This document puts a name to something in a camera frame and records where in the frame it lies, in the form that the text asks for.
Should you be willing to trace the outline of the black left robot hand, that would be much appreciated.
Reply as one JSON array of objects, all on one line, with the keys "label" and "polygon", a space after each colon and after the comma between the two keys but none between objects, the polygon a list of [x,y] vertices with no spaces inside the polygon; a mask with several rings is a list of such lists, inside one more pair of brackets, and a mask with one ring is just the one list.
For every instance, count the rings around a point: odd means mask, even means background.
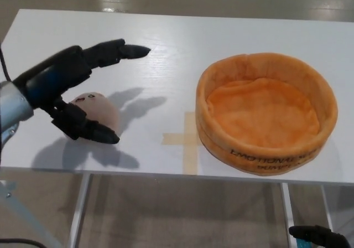
[{"label": "black left robot hand", "polygon": [[52,123],[71,139],[84,138],[104,144],[116,144],[114,130],[87,118],[86,112],[67,104],[62,94],[86,81],[92,69],[118,64],[122,59],[147,56],[150,48],[126,44],[124,39],[110,40],[83,49],[68,47],[14,79],[14,85],[24,94],[33,109],[42,109]]}]

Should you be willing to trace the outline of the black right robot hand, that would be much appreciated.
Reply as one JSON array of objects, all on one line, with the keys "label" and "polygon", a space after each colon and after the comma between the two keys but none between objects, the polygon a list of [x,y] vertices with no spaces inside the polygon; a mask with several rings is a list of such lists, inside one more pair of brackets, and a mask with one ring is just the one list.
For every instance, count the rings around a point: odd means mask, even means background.
[{"label": "black right robot hand", "polygon": [[297,247],[312,247],[313,245],[327,248],[350,248],[348,240],[341,234],[322,226],[291,226],[289,234],[296,239]]}]

